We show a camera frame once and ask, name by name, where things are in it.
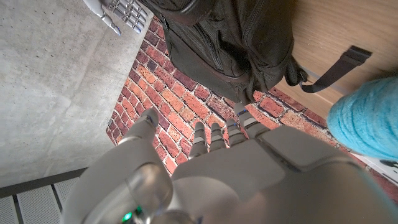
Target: gray concrete surface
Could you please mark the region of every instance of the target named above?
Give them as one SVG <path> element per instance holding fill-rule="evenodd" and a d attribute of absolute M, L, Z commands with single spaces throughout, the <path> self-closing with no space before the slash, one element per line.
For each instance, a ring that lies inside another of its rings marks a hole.
<path fill-rule="evenodd" d="M 1 0 L 0 14 L 0 187 L 89 166 L 113 146 L 105 129 L 146 30 L 113 18 L 119 37 L 82 0 Z"/>

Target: metal grate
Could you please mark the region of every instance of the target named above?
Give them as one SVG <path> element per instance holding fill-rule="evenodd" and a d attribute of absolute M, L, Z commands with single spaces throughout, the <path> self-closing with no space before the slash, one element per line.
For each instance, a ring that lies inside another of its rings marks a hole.
<path fill-rule="evenodd" d="M 24 224 L 56 224 L 60 209 L 51 185 L 17 194 Z"/>
<path fill-rule="evenodd" d="M 75 183 L 79 180 L 79 177 L 65 180 L 59 183 L 54 184 L 55 190 L 57 191 L 58 197 L 60 199 L 61 205 L 63 206 L 67 201 L 70 190 L 75 185 Z"/>
<path fill-rule="evenodd" d="M 0 198 L 0 224 L 18 224 L 12 196 Z"/>

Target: teal fuzzy object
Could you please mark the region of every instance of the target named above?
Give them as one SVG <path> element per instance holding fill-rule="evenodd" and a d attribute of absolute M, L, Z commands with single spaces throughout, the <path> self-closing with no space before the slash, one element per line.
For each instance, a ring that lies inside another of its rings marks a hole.
<path fill-rule="evenodd" d="M 327 123 L 352 150 L 398 161 L 398 77 L 363 84 L 332 106 Z"/>

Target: brick wall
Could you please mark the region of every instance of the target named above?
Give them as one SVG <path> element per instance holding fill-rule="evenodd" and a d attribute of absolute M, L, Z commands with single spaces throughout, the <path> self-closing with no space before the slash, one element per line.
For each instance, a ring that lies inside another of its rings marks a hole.
<path fill-rule="evenodd" d="M 331 136 L 323 118 L 280 90 L 273 88 L 268 93 L 255 92 L 254 98 L 256 102 L 246 108 L 267 127 L 293 126 L 351 156 L 349 150 Z M 212 93 L 172 65 L 163 29 L 155 18 L 123 86 L 106 133 L 117 144 L 145 109 L 155 108 L 159 126 L 153 146 L 172 174 L 179 164 L 187 160 L 195 123 L 203 122 L 209 141 L 211 123 L 217 122 L 225 127 L 228 118 L 237 120 L 233 105 L 229 99 Z M 357 158 L 351 157 L 366 167 Z M 370 174 L 398 203 L 398 188 L 377 172 L 371 170 Z"/>

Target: light wood board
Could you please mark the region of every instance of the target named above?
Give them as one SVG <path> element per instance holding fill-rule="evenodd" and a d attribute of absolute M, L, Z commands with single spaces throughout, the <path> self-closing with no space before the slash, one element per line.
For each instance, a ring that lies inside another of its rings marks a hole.
<path fill-rule="evenodd" d="M 285 81 L 276 86 L 324 118 L 343 95 L 398 71 L 398 0 L 297 0 L 293 32 L 293 56 L 318 76 L 351 45 L 373 53 L 365 64 L 318 93 L 304 93 Z M 316 79 L 309 77 L 308 84 Z"/>

